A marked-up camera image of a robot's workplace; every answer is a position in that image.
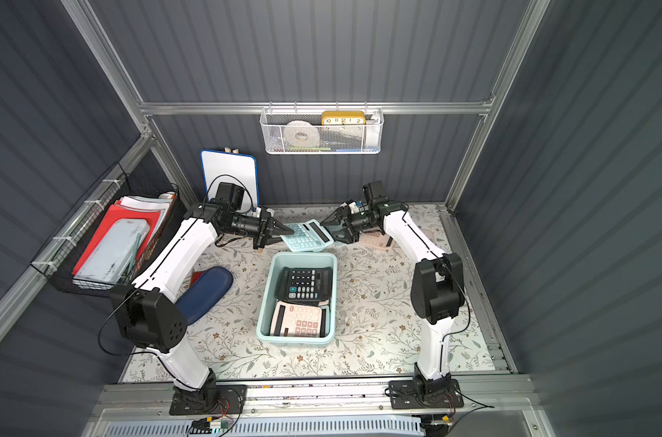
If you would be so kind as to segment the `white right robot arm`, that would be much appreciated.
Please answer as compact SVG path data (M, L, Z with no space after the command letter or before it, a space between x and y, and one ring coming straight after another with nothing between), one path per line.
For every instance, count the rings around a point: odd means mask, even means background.
M410 300L420 318L421 351L413 388L407 394L427 403L448 393L452 381L449 342L455 334L456 318L467 304L460 256L428 238L404 202L372 200L363 209L345 203L327 216L322 226L334 240L345 244L358 242L361 233L378 229L414 262Z

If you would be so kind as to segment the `black calculator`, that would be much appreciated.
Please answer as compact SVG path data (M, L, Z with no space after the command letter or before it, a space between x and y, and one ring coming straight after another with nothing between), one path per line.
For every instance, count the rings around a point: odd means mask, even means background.
M313 305L324 302L333 292L332 268L283 268L277 282L275 296L288 303Z

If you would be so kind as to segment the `teal calculator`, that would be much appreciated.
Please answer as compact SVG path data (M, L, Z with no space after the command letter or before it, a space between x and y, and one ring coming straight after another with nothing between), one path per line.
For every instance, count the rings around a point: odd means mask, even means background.
M281 239L292 252L320 252L330 247L334 240L327 230L317 221L289 223L292 235L283 235Z

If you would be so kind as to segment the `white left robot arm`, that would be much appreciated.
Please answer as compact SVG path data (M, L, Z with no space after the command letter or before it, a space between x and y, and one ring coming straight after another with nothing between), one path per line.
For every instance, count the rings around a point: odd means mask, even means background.
M256 216L230 206L200 203L191 207L159 256L131 284L111 289L121 335L139 354L154 355L174 378L174 400L188 413L214 409L221 395L214 371L199 359L186 338L187 319L176 293L196 260L221 234L250 238L256 249L275 244L294 231L269 209Z

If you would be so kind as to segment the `pink calculator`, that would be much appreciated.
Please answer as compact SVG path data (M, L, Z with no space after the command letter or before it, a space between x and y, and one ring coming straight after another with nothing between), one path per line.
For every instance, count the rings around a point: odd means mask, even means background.
M389 251L394 244L394 240L382 232L366 232L360 235L359 243L370 249Z
M270 326L274 337L323 338L328 333L327 308L277 302Z

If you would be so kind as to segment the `mint green storage box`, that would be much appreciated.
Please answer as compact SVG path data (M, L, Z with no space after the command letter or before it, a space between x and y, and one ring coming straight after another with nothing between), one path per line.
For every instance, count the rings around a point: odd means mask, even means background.
M330 299L318 304L308 305L327 308L328 314L328 333L323 338L294 338L294 337L274 337L270 335L271 321L274 315L274 310L278 300L275 296L277 282L283 268L291 269L318 269L318 268L332 268L334 271L333 276L333 292ZM325 346L332 342L334 333L336 332L336 296L337 296L337 258L330 252L279 252L274 255L271 268L268 274L265 293L263 294L263 301L259 313L258 324L256 328L256 335L262 342L271 342L280 347L284 345L314 345Z

